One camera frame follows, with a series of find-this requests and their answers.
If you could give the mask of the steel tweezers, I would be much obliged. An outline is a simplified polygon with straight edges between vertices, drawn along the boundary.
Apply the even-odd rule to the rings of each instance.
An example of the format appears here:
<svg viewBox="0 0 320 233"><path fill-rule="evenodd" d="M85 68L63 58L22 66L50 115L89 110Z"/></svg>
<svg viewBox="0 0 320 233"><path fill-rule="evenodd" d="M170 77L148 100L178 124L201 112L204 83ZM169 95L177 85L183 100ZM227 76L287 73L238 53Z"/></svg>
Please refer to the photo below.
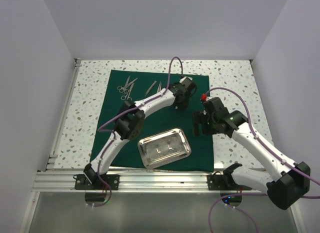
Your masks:
<svg viewBox="0 0 320 233"><path fill-rule="evenodd" d="M162 88L162 83L160 82L159 85L158 85L158 87L157 87L156 93L160 92L160 91L161 91L161 88Z"/></svg>
<svg viewBox="0 0 320 233"><path fill-rule="evenodd" d="M155 80L147 89L147 91L145 92L144 96L147 96L149 94L149 92L152 90L152 88L154 87L154 85L157 83L157 81Z"/></svg>

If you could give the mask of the stainless steel instrument tray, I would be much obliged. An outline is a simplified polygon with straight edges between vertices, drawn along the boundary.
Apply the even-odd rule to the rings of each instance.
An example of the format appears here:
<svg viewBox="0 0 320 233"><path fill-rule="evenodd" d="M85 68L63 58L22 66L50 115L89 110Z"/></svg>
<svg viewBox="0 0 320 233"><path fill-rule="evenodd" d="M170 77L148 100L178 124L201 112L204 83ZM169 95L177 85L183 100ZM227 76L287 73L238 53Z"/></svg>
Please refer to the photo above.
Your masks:
<svg viewBox="0 0 320 233"><path fill-rule="evenodd" d="M149 170L187 158L192 152L180 128L143 138L138 141L137 147L144 167Z"/></svg>

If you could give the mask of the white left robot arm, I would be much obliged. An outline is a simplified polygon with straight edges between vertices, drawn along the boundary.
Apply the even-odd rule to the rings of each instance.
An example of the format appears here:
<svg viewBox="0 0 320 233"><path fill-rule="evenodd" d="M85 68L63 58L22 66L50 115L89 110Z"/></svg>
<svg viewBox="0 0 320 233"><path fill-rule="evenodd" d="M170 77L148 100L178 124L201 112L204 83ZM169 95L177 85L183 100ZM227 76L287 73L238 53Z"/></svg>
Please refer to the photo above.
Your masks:
<svg viewBox="0 0 320 233"><path fill-rule="evenodd" d="M83 170L87 185L96 190L106 184L102 175L108 172L112 161L124 145L137 138L143 129L145 119L169 106L179 110L186 109L196 88L193 79L185 76L179 82L168 84L167 87L145 99L125 101L118 115L98 129L99 132L110 132L110 137L98 155Z"/></svg>

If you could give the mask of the steel forceps with ring handles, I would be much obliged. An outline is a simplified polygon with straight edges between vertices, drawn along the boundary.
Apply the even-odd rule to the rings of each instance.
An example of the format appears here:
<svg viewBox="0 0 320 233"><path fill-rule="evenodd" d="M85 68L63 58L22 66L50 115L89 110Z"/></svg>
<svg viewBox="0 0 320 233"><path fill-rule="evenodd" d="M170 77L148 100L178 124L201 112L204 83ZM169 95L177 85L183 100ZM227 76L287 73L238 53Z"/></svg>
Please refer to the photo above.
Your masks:
<svg viewBox="0 0 320 233"><path fill-rule="evenodd" d="M128 89L128 87L129 87L132 83L134 83L135 81L137 81L137 79L138 79L138 78L135 78L135 79L133 79L132 81L130 81L130 79L129 79L129 83L128 83L127 89Z"/></svg>

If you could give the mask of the green surgical cloth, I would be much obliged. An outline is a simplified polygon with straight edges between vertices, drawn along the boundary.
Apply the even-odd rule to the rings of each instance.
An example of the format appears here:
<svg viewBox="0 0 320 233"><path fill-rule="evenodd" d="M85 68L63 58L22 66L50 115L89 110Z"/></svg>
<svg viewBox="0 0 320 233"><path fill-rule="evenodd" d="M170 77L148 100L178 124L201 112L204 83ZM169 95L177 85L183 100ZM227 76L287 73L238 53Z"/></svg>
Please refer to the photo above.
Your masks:
<svg viewBox="0 0 320 233"><path fill-rule="evenodd" d="M116 115L118 115L123 101L118 87L122 87L126 82L134 82L130 94L132 100L142 100L148 88L153 95L157 92L158 85L166 87L167 80L176 83L180 80L179 74L168 76L166 73L134 72L112 70L110 72L106 93L100 111L97 126L100 127ZM164 132L173 128L180 128L184 131L191 147L191 154L181 160L172 162L161 167L162 170L171 171L203 171L212 172L214 170L214 150L212 135L194 136L192 114L203 110L200 98L209 89L208 76L192 76L197 89L189 100L188 108L185 110L175 109L174 106L165 107L144 121L143 129L139 136L128 142L112 162L113 167L143 168L143 162L138 150L138 141Z"/></svg>

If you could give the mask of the steel scissors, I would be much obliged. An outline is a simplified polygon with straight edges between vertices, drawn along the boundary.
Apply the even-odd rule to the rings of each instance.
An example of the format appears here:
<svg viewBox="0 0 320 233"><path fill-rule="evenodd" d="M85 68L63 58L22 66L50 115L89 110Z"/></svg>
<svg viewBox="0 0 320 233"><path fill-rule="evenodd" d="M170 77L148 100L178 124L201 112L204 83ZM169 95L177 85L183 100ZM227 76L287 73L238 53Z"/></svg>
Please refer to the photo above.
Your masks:
<svg viewBox="0 0 320 233"><path fill-rule="evenodd" d="M123 95L121 96L122 101L131 99L130 95L131 95L133 87L134 87L134 83L132 83L128 88L126 88L124 90Z"/></svg>

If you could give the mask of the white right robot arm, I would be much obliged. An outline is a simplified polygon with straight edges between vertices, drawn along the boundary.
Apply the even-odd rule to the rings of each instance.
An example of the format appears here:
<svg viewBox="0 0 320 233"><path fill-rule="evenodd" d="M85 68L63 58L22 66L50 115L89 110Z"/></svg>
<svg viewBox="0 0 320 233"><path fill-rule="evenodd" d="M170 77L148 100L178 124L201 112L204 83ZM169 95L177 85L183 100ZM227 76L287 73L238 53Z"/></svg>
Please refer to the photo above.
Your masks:
<svg viewBox="0 0 320 233"><path fill-rule="evenodd" d="M281 210L288 209L310 189L310 167L285 156L252 126L249 118L238 110L229 112L219 97L201 96L203 111L192 114L195 136L224 134L242 145L265 171L256 171L241 163L233 163L213 181L227 189L249 187L266 194Z"/></svg>

